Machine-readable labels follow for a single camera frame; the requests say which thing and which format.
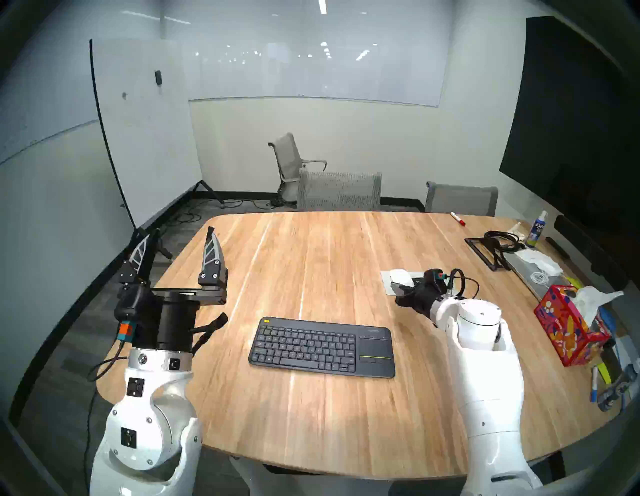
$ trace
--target tv screen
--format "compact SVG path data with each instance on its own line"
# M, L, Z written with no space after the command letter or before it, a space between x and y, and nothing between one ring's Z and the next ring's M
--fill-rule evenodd
M623 73L592 43L553 17L527 19L500 171L581 225L636 285L638 109Z

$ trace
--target keyboard key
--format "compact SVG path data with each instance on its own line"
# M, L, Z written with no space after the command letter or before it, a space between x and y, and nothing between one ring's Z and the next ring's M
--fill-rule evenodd
M311 360L291 360L291 358L282 358L280 365L288 365L289 367L304 367L306 369L317 369L318 362Z

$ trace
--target spray bottle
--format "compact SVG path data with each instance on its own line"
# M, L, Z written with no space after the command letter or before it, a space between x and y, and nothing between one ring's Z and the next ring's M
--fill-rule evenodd
M540 238L540 234L542 234L542 230L545 227L546 218L547 218L547 211L543 210L540 216L533 223L533 226L531 226L531 231L529 231L529 235L527 236L527 240L525 242L529 248L534 248L536 246L536 243Z

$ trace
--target tissue box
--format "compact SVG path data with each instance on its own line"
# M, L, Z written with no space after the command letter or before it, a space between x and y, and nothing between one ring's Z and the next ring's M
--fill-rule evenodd
M565 367L587 364L611 338L604 327L589 329L567 296L569 290L576 291L573 286L552 285L534 310Z

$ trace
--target gray carpet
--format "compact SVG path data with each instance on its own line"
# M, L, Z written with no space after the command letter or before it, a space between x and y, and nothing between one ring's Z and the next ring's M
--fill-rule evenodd
M265 201L256 200L259 206ZM251 202L235 208L221 209L216 201L192 200L183 208L201 216L182 215L162 229L165 247L174 255L191 240L196 231L211 217L226 213L260 212ZM417 211L404 207L382 207L390 211ZM279 207L274 211L290 211ZM170 262L156 256L151 282L156 283ZM112 279L93 299L72 325L55 349L44 370L36 380L33 391L22 412L18 430L35 455L53 478L70 496L87 494L83 478L83 454L86 443L86 419L89 403L95 390L88 383L89 368L104 359L116 333L113 309L120 284ZM91 417L91 444L88 455L89 471L95 450L104 434L104 425L111 404L97 396ZM248 495L249 489L229 463L227 455L203 447L194 489L195 495Z

